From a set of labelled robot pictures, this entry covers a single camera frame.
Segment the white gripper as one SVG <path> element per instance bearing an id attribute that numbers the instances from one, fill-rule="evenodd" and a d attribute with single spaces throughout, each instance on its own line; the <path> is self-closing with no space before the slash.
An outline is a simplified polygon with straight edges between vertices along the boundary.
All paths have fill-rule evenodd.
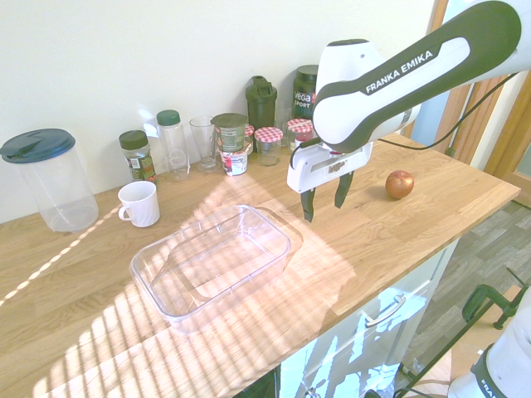
<path id="1" fill-rule="evenodd" d="M 368 143 L 353 153 L 332 154 L 323 144 L 298 147 L 290 159 L 287 184 L 295 192 L 301 193 L 304 218 L 311 222 L 314 218 L 315 188 L 339 178 L 334 196 L 334 205 L 341 208 L 353 180 L 353 172 L 365 166 L 371 156 L 373 144 Z"/>

